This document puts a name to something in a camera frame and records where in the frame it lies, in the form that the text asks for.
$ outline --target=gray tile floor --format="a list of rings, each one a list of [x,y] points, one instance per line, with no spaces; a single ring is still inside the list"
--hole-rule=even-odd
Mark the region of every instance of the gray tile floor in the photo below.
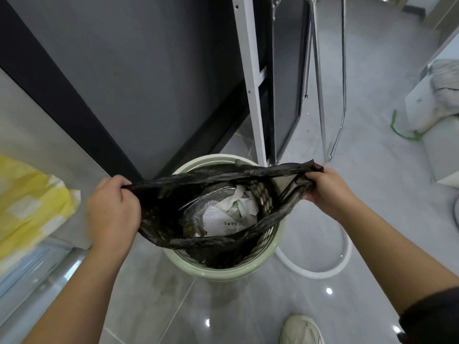
[[[331,143],[341,121],[339,0],[320,0],[318,10]],[[374,0],[349,0],[348,118],[330,166],[383,218],[459,273],[452,217],[459,193],[433,183],[422,143],[389,128],[393,109],[404,111],[404,96],[436,48],[437,34],[415,16]],[[282,162],[322,161],[313,67],[310,76],[309,98]],[[400,117],[403,129],[404,113]],[[254,159],[250,120],[223,152]],[[286,222],[281,248],[299,266],[323,271],[340,260],[340,228],[311,203],[302,201]],[[248,277],[208,283],[178,270],[142,237],[118,276],[100,342],[276,343],[292,313],[314,318],[327,343],[398,342],[397,314],[357,251],[340,274],[325,280],[297,276],[272,257]]]

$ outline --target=trash can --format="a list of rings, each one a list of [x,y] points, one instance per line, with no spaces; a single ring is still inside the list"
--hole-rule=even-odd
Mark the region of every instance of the trash can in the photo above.
[[[174,174],[189,172],[192,169],[212,164],[235,163],[236,161],[254,166],[257,165],[256,163],[239,156],[222,154],[208,155],[193,159],[192,161],[184,164],[178,168]],[[268,191],[263,188],[262,183],[260,183],[260,187],[257,188],[257,193],[254,193],[254,195],[259,197],[261,204],[264,206],[264,210],[271,209],[270,206],[272,206],[272,200],[269,197]],[[209,268],[191,258],[185,250],[172,250],[165,248],[164,253],[177,267],[192,276],[202,277],[213,281],[231,281],[255,272],[256,269],[258,269],[261,264],[263,264],[274,253],[280,242],[284,229],[284,221],[281,221],[279,224],[270,228],[260,237],[251,253],[238,265],[232,268]]]

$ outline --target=sneaker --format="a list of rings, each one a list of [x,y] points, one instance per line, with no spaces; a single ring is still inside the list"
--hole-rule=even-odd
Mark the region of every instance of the sneaker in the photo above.
[[[325,344],[315,322],[305,315],[292,315],[284,322],[279,344]]]

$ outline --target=hand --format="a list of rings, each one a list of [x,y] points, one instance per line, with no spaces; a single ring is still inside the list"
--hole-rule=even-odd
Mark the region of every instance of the hand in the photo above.
[[[121,175],[105,178],[88,199],[86,229],[93,250],[126,257],[141,223],[137,197],[122,185],[131,182]]]
[[[307,172],[306,177],[316,182],[316,188],[307,193],[303,199],[313,202],[338,222],[343,219],[346,204],[359,201],[332,168],[325,167],[324,172]]]

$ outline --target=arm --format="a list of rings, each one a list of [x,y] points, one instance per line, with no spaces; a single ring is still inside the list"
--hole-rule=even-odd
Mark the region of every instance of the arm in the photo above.
[[[141,220],[140,203],[122,176],[103,179],[88,200],[92,248],[23,344],[99,343],[118,271]]]
[[[459,286],[459,277],[361,202],[336,171],[324,171],[306,174],[317,188],[305,199],[343,226],[397,313]]]

